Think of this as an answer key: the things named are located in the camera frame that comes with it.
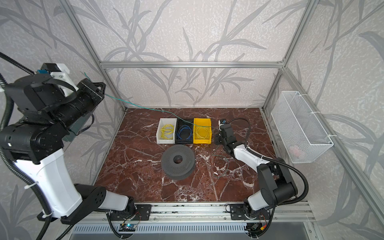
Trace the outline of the grey perforated spool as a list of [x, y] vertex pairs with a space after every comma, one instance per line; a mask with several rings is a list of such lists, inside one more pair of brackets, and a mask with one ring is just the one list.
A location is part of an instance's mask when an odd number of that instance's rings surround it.
[[194, 151], [185, 145], [174, 145], [162, 155], [161, 166], [165, 175], [172, 180], [184, 180], [196, 167]]

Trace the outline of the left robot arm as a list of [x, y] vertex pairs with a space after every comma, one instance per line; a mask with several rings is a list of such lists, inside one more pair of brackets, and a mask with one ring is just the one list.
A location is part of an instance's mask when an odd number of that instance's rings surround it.
[[38, 187], [47, 204], [42, 220], [74, 225], [94, 211], [133, 216], [132, 198], [104, 187], [74, 184], [64, 161], [63, 138], [105, 97], [106, 85], [81, 80], [77, 86], [49, 74], [29, 75], [6, 85], [5, 93], [24, 117], [1, 131], [1, 150], [11, 164]]

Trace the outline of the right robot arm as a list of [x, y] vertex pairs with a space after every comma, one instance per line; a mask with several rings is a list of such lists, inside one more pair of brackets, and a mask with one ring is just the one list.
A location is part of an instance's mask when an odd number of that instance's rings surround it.
[[247, 197], [243, 203], [242, 214], [245, 218], [253, 220], [263, 210], [294, 204], [302, 200], [302, 197], [295, 198], [298, 189], [291, 171], [296, 169], [287, 165], [281, 158], [266, 157], [238, 141], [231, 124], [226, 120], [219, 121], [219, 132], [215, 135], [215, 144], [223, 146], [228, 155], [245, 163], [258, 175], [259, 191]]

